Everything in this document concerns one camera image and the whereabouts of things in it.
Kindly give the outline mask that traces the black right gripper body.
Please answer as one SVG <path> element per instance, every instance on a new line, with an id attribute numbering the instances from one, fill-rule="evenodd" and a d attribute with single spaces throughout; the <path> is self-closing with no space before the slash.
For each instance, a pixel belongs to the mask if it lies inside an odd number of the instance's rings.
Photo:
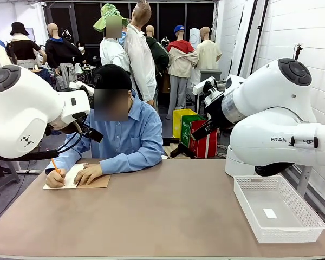
<path id="1" fill-rule="evenodd" d="M 222 110 L 222 100 L 224 96 L 218 97 L 211 104 L 209 104 L 205 111 L 210 115 L 211 119 L 207 123 L 210 127 L 210 130 L 220 129 L 230 129 L 235 124 L 230 122 L 224 115 Z"/>

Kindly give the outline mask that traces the person's left hand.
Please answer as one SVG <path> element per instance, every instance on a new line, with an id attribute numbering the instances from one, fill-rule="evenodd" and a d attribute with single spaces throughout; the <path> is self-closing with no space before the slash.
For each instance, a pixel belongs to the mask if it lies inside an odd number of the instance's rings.
<path id="1" fill-rule="evenodd" d="M 74 178 L 74 184 L 89 185 L 94 179 L 102 176 L 100 164 L 84 164 Z"/>

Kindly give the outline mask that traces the person's right hand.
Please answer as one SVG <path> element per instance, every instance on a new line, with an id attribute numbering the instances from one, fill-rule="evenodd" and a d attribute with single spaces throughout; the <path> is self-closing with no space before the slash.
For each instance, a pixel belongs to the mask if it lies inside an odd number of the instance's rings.
<path id="1" fill-rule="evenodd" d="M 49 188 L 56 189 L 64 186 L 64 179 L 66 176 L 67 170 L 59 169 L 52 170 L 46 178 L 46 185 Z"/>

